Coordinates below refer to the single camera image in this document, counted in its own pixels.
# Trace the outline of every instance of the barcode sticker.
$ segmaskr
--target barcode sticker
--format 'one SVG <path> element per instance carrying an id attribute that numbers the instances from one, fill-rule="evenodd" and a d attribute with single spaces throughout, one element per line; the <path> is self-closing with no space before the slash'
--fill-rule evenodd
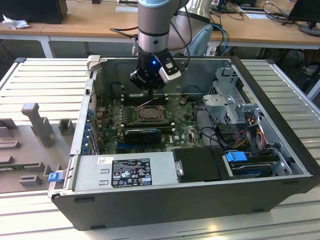
<path id="1" fill-rule="evenodd" d="M 112 164 L 113 160 L 114 160 L 113 156 L 98 157 L 98 164 Z"/>

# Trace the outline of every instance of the desk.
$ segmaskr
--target desk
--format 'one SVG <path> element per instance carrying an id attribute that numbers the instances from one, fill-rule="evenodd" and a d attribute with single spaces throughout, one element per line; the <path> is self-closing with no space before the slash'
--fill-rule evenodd
<path id="1" fill-rule="evenodd" d="M 283 9 L 293 7 L 287 0 L 274 0 L 274 2 Z M 137 26 L 136 12 L 117 12 L 117 3 L 112 2 L 92 4 L 91 1 L 68 0 L 67 6 L 68 14 L 62 24 L 31 23 L 30 28 L 17 30 L 7 29 L 1 25 L 0 39 L 40 41 L 47 58 L 54 57 L 50 41 L 133 42 L 110 31 L 110 28 Z M 229 46 L 287 49 L 318 49 L 320 46 L 318 37 L 303 34 L 295 25 L 285 27 L 271 20 L 250 19 L 245 14 L 243 17 L 243 21 L 234 20 L 226 14 L 221 18 L 223 28 L 229 33 Z M 215 48 L 221 39 L 221 33 L 215 31 L 209 45 Z"/>

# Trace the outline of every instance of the power supply label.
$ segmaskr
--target power supply label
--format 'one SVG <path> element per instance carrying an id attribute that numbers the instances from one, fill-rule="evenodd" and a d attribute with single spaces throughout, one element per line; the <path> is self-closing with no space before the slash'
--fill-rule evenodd
<path id="1" fill-rule="evenodd" d="M 112 187 L 126 188 L 147 185 L 152 185 L 149 158 L 112 161 Z"/>

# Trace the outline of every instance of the black monitor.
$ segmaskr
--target black monitor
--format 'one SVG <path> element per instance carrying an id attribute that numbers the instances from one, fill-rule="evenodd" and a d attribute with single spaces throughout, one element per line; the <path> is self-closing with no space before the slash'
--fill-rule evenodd
<path id="1" fill-rule="evenodd" d="M 300 26 L 301 32 L 320 37 L 320 29 L 317 23 L 320 23 L 320 0 L 297 0 L 288 20 L 308 22 L 307 25 Z"/>

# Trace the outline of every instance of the black computer case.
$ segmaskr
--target black computer case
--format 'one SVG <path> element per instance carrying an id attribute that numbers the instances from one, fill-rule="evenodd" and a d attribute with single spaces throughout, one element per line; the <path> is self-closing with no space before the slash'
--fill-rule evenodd
<path id="1" fill-rule="evenodd" d="M 3 0 L 3 15 L 14 20 L 26 20 L 46 24 L 60 24 L 68 11 L 66 0 Z"/>

